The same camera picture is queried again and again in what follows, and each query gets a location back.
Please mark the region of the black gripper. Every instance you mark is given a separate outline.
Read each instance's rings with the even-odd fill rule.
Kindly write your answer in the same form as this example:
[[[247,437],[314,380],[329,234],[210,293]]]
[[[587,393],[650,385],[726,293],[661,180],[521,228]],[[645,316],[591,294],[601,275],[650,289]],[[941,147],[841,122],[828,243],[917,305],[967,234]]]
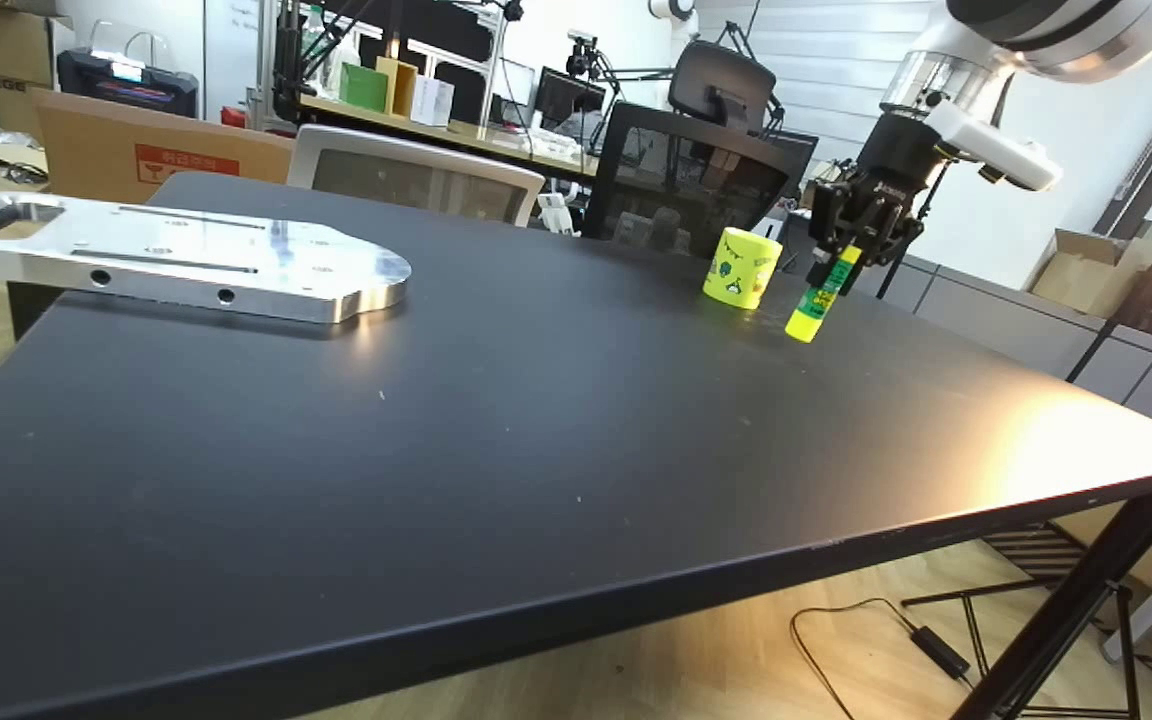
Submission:
[[[881,117],[861,157],[813,184],[813,271],[858,243],[865,264],[897,261],[920,230],[917,196],[943,166],[941,134],[911,117]]]

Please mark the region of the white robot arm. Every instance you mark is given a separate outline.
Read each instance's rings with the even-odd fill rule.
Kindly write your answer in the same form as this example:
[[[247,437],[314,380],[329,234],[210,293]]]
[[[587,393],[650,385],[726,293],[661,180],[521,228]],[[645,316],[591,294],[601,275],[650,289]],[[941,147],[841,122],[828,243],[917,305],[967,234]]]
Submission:
[[[990,180],[1044,193],[1062,166],[1002,126],[1019,73],[1097,83],[1152,55],[1152,0],[943,0],[907,46],[852,158],[813,180],[813,279],[891,264],[930,214],[930,184],[956,158]]]

